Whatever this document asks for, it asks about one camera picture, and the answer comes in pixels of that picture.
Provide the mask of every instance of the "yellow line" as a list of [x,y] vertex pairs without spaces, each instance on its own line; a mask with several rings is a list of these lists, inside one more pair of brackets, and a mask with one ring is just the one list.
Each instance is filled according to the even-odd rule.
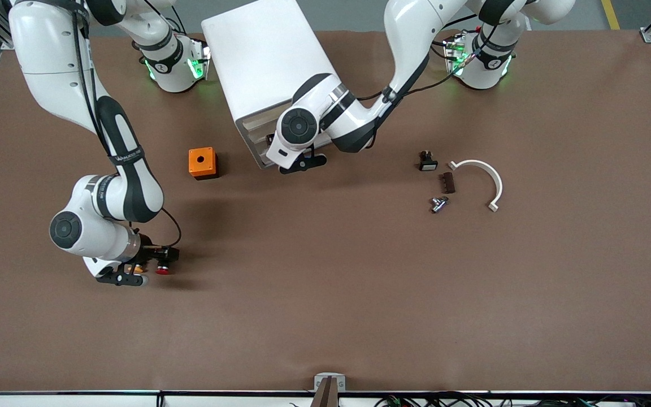
[[609,28],[612,30],[619,30],[619,21],[617,21],[617,15],[614,13],[614,7],[612,7],[611,0],[602,0],[602,7],[604,7],[604,13],[607,15],[607,21],[609,21]]

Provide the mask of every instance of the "white box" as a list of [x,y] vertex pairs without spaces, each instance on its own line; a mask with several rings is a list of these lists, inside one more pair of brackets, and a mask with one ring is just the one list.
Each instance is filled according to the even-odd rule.
[[[272,165],[266,137],[306,80],[336,75],[331,61],[295,0],[257,0],[203,20],[202,33],[235,126],[258,165]],[[321,133],[315,147],[329,142]]]

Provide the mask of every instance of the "table surface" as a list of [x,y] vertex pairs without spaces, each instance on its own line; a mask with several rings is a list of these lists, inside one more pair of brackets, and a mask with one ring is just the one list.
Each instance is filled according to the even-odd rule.
[[[357,95],[383,87],[382,33],[319,33]],[[39,108],[0,61],[0,391],[351,389],[651,391],[651,45],[635,31],[527,32],[501,84],[409,96],[375,147],[259,170],[216,81],[168,94],[126,38],[95,38],[183,227],[175,275],[96,283],[47,229],[75,181],[113,171],[93,134]],[[418,85],[444,75],[432,59]],[[188,149],[225,175],[195,181]],[[421,150],[441,162],[414,168]],[[438,215],[437,174],[475,167]],[[176,237],[161,214],[141,226]]]

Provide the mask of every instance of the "white robotic arm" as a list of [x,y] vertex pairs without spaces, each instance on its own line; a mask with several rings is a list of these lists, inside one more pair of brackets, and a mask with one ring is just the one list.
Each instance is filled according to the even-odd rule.
[[[563,3],[573,5],[574,0],[389,0],[383,23],[396,69],[381,96],[367,109],[335,75],[315,75],[297,90],[293,96],[293,106],[280,116],[274,140],[266,156],[283,169],[289,169],[294,163],[300,162],[306,170],[309,166],[304,165],[302,153],[312,144],[318,131],[326,132],[333,144],[344,152],[356,153],[372,146],[378,127],[426,69],[434,37],[463,6],[477,13],[485,22],[485,28],[481,30],[481,37],[475,39],[474,46],[465,52],[470,57],[462,60],[458,68],[465,70],[463,77],[473,75],[483,82],[478,72],[470,74],[473,70],[467,71],[472,65],[479,67],[481,64],[465,64],[475,57],[486,61],[488,67],[491,57],[487,50],[490,51],[491,47],[502,50],[497,58],[508,58],[516,43],[516,40],[509,42],[509,38],[516,35],[518,39],[524,30],[519,25],[523,25],[524,18],[520,10],[525,8],[524,12],[538,15],[543,20],[558,20],[571,9],[571,5],[564,6]],[[516,23],[507,28],[501,27],[503,23],[509,25],[511,21]],[[499,25],[499,30],[494,31],[496,25]],[[504,41],[509,46],[498,45]],[[294,116],[293,111],[296,109],[300,113]],[[307,116],[313,116],[318,123],[316,131],[310,131],[309,127],[309,132],[292,137],[297,132],[293,125],[299,123],[293,120],[306,116],[304,109],[309,113]]]
[[[108,10],[119,15],[119,22],[124,21],[127,3],[106,2]],[[103,4],[90,0],[101,18]],[[116,222],[153,219],[162,209],[163,193],[124,109],[108,95],[97,76],[90,57],[90,10],[85,6],[72,0],[26,0],[16,2],[10,10],[16,56],[34,99],[49,113],[97,134],[117,170],[115,175],[81,178],[70,202],[52,219],[50,237],[65,252],[84,257],[98,281],[142,285],[144,276],[125,274],[125,263],[134,270],[135,263],[144,265],[156,258],[166,267],[177,260],[178,250],[152,245],[147,236]],[[143,31],[140,38],[148,33]],[[175,49],[179,58],[171,58],[172,65],[158,83],[166,90],[186,90],[197,78],[183,62],[183,47],[178,46],[183,41],[171,31],[165,34],[168,41],[159,40],[165,46],[153,52]]]

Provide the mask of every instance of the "orange button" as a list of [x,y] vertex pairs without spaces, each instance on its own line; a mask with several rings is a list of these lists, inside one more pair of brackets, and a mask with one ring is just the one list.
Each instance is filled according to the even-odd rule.
[[212,147],[189,151],[189,173],[196,180],[209,180],[219,177],[218,155]]

